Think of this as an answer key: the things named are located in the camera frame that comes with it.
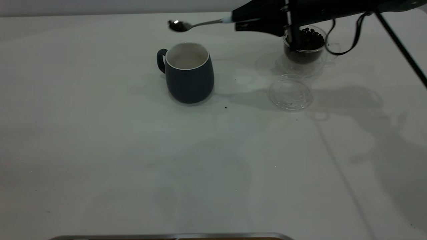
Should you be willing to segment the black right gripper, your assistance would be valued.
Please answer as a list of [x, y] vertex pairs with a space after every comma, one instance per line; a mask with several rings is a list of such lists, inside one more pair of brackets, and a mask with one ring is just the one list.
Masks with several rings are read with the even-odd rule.
[[[356, 22], [356, 32], [350, 51], [357, 45], [366, 16], [375, 11], [376, 0], [251, 0], [232, 11], [236, 32], [262, 32], [283, 37], [288, 30], [291, 51], [300, 50], [300, 27], [313, 23], [332, 20], [334, 29], [337, 18], [362, 16]], [[279, 22], [288, 15], [289, 22]]]

